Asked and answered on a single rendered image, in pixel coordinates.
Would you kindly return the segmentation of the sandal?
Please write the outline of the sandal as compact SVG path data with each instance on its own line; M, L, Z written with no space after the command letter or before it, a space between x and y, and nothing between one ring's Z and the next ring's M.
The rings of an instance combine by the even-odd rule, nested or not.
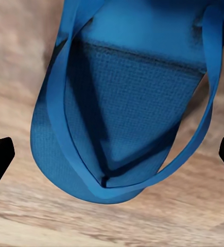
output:
M163 181L209 130L223 46L224 0L64 0L31 120L35 163L64 192L97 204ZM201 123L158 172L207 72Z

